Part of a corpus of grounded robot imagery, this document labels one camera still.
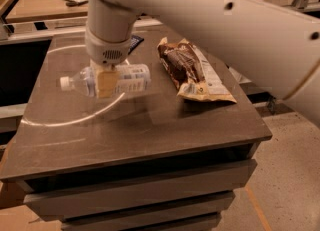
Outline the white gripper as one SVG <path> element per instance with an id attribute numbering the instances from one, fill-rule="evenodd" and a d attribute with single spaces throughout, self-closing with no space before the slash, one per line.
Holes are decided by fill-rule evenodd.
<path id="1" fill-rule="evenodd" d="M 85 45 L 91 58 L 90 67 L 94 74 L 96 96 L 98 98 L 109 98 L 113 95 L 120 76 L 114 65 L 126 60 L 131 39 L 111 43 L 98 38 L 87 28 Z"/>

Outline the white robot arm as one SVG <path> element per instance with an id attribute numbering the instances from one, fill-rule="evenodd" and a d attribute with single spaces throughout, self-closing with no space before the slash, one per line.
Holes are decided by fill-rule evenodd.
<path id="1" fill-rule="evenodd" d="M 122 62 L 133 24 L 150 15 L 320 125 L 320 22 L 259 0 L 89 0 L 86 45 Z"/>

